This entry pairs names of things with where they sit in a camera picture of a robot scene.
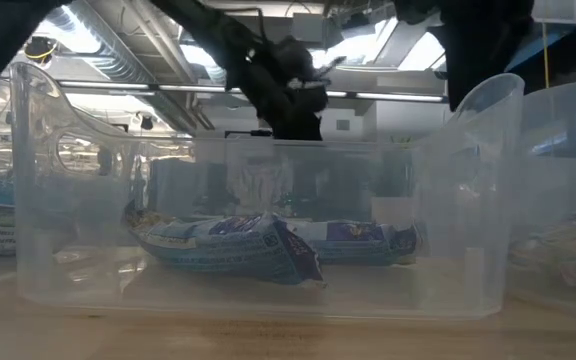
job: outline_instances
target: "ceiling light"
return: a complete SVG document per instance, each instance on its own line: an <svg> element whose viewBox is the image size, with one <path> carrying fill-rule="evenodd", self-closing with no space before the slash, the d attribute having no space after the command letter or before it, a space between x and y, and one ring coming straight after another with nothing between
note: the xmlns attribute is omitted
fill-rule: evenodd
<svg viewBox="0 0 576 360"><path fill-rule="evenodd" d="M390 101L414 101L414 102L442 102L441 96L408 95L408 94L379 94L379 93L357 93L357 99L365 100L390 100Z"/></svg>
<svg viewBox="0 0 576 360"><path fill-rule="evenodd" d="M370 19L364 13L350 15L348 21L341 25L341 33L348 39L360 35L376 33L375 27L370 23Z"/></svg>
<svg viewBox="0 0 576 360"><path fill-rule="evenodd" d="M181 91L181 92L198 92L220 94L225 93L226 89L221 86L202 86L202 85L161 85L159 88L163 91ZM241 94L241 89L234 88L229 91L231 94Z"/></svg>
<svg viewBox="0 0 576 360"><path fill-rule="evenodd" d="M66 94L71 104L93 110L154 113L152 106L132 95Z"/></svg>
<svg viewBox="0 0 576 360"><path fill-rule="evenodd" d="M437 38L427 32L417 41L404 61L399 65L400 71L423 71L430 68L445 53Z"/></svg>
<svg viewBox="0 0 576 360"><path fill-rule="evenodd" d="M382 20L374 25L375 31L372 34L347 38L328 50L309 50L313 58L313 66L319 69L341 56L345 56L345 62L350 64L361 65L374 61L388 42L397 24L396 18ZM191 64L202 65L206 68L218 68L212 56L198 46L181 45L181 50Z"/></svg>
<svg viewBox="0 0 576 360"><path fill-rule="evenodd" d="M342 98L348 95L348 93L345 91L326 91L326 94L333 98Z"/></svg>
<svg viewBox="0 0 576 360"><path fill-rule="evenodd" d="M108 95L155 96L157 93L154 91L108 90Z"/></svg>
<svg viewBox="0 0 576 360"><path fill-rule="evenodd" d="M363 61L364 64L373 62L377 59L377 56L381 54L382 50L386 46L386 43L392 36L392 33L395 31L398 23L399 21L397 21L397 18L391 18L388 20L380 21L375 25L375 30L378 34L377 41L372 46L372 49L366 53Z"/></svg>
<svg viewBox="0 0 576 360"><path fill-rule="evenodd" d="M123 83L113 83L113 82L95 82L95 81L70 81L64 80L60 81L59 84L63 87L70 88L98 88L98 89L125 89L125 90L148 90L149 87L146 84L123 84Z"/></svg>
<svg viewBox="0 0 576 360"><path fill-rule="evenodd" d="M437 61L435 61L435 63L432 64L430 68L433 70L437 70L445 63L446 63L446 55L444 54L439 59L437 59Z"/></svg>
<svg viewBox="0 0 576 360"><path fill-rule="evenodd" d="M90 141L84 139L75 139L75 142L82 146L90 146L90 144L92 144Z"/></svg>

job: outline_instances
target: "fluorescent light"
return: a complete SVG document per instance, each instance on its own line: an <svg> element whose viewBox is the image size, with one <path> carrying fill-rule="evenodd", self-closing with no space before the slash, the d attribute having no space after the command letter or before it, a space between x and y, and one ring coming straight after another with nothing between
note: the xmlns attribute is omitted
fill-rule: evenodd
<svg viewBox="0 0 576 360"><path fill-rule="evenodd" d="M395 101L416 101L416 102L441 102L441 96L427 95L407 95L407 94L378 94L378 93L357 93L357 99L365 100L395 100Z"/></svg>
<svg viewBox="0 0 576 360"><path fill-rule="evenodd" d="M401 71L423 71L430 68L437 59L445 53L443 46L437 41L437 38L427 32L413 46L408 56L399 65Z"/></svg>
<svg viewBox="0 0 576 360"><path fill-rule="evenodd" d="M157 95L154 91L126 91L126 90L108 90L108 95L116 95L116 96L155 96Z"/></svg>
<svg viewBox="0 0 576 360"><path fill-rule="evenodd" d="M73 155L81 155L81 156L97 156L96 152L92 151L75 151Z"/></svg>
<svg viewBox="0 0 576 360"><path fill-rule="evenodd" d="M206 52L206 50L194 45L181 45L181 51L191 64L202 65L206 67L216 67L215 60Z"/></svg>
<svg viewBox="0 0 576 360"><path fill-rule="evenodd" d="M75 139L75 141L83 146L90 146L90 144L92 144L90 141L84 139Z"/></svg>
<svg viewBox="0 0 576 360"><path fill-rule="evenodd" d="M181 92L200 92L221 94L225 93L226 89L221 86L202 86L202 85L160 85L159 89L163 91L181 91ZM229 94L241 94L241 89L231 89Z"/></svg>
<svg viewBox="0 0 576 360"><path fill-rule="evenodd" d="M126 113L138 111L154 114L152 106L131 95L66 94L71 104L93 110L119 110Z"/></svg>
<svg viewBox="0 0 576 360"><path fill-rule="evenodd" d="M435 63L432 64L430 68L433 70L437 70L445 63L446 63L446 55L444 54L439 59L437 59L437 61L435 61Z"/></svg>
<svg viewBox="0 0 576 360"><path fill-rule="evenodd" d="M94 81L60 81L59 84L63 87L81 87L81 88L98 88L98 89L126 89L126 90L148 90L146 84L122 84L113 82L94 82Z"/></svg>
<svg viewBox="0 0 576 360"><path fill-rule="evenodd" d="M386 46L388 39L390 39L392 33L395 31L395 28L397 28L397 24L399 24L397 18L391 18L380 21L375 25L375 31L379 35L377 35L375 45L373 45L372 49L364 57L364 65L377 59L377 56L379 56L381 51L384 49L384 46Z"/></svg>
<svg viewBox="0 0 576 360"><path fill-rule="evenodd" d="M326 94L330 97L346 97L348 95L345 91L326 91Z"/></svg>

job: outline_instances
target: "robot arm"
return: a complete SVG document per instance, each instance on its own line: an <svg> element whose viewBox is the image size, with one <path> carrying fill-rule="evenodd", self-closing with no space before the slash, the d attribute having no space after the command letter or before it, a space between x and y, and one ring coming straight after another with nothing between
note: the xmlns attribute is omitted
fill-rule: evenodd
<svg viewBox="0 0 576 360"><path fill-rule="evenodd" d="M277 139L322 140L315 113L328 103L323 84L291 89L298 79L317 81L312 56L288 37L274 44L265 36L260 12L260 35L221 10L195 0L151 0L183 26L215 62L226 70L226 89L238 87L273 129Z"/></svg>
<svg viewBox="0 0 576 360"><path fill-rule="evenodd" d="M446 49L448 97L455 111L468 93L511 62L532 25L535 0L393 0L409 24L441 14L429 31Z"/></svg>

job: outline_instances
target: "black cable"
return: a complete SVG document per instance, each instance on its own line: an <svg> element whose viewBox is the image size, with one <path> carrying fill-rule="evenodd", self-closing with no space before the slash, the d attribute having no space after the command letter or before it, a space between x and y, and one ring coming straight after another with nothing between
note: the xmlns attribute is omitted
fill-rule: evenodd
<svg viewBox="0 0 576 360"><path fill-rule="evenodd" d="M293 0L293 1L290 3L290 5L288 5L288 8L286 8L286 12L284 13L284 17L287 17L287 16L288 16L288 12L290 11L290 9L292 9L292 7L293 7L295 4L299 4L299 5L303 6L304 9L306 9L306 11L308 11L308 14L312 14L312 11L310 11L310 8L309 8L308 6L306 6L306 4L304 4L303 1Z"/></svg>

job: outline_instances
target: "plastic bin rim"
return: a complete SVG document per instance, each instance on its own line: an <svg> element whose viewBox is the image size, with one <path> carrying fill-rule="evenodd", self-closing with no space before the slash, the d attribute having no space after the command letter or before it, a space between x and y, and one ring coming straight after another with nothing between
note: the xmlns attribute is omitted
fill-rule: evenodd
<svg viewBox="0 0 576 360"><path fill-rule="evenodd" d="M539 91L535 91L535 92L533 92L533 93L530 93L530 94L526 95L525 100L527 101L527 100L529 100L529 99L536 98L536 97L539 97L539 96L545 96L546 94L548 94L548 90L558 90L558 91L561 91L561 90L570 90L571 88L576 88L576 82L570 83L570 84L562 84L562 85L551 86L551 87L546 88L546 89L542 89L542 90L539 90Z"/></svg>
<svg viewBox="0 0 576 360"><path fill-rule="evenodd" d="M493 80L496 79L501 79L501 78L508 78L508 79L512 79L515 81L515 90L509 92L506 96L504 96L503 98L499 99L495 104L499 104L500 102L506 100L507 98L511 97L514 95L516 90L523 90L524 87L526 86L526 82L524 81L524 79L522 79L519 75L515 75L515 74L499 74L499 75L495 75L491 78L486 79L485 81L481 82L479 85L477 85L474 89L472 89L468 95L466 95L466 97L464 98L464 100L461 102L461 104L459 104L459 106L457 107L457 109L455 110L455 114L460 113L463 108L466 106L466 100L468 100L468 98L472 95L475 94L477 91L479 91L481 88L483 88L484 86L488 85L489 82L492 82Z"/></svg>

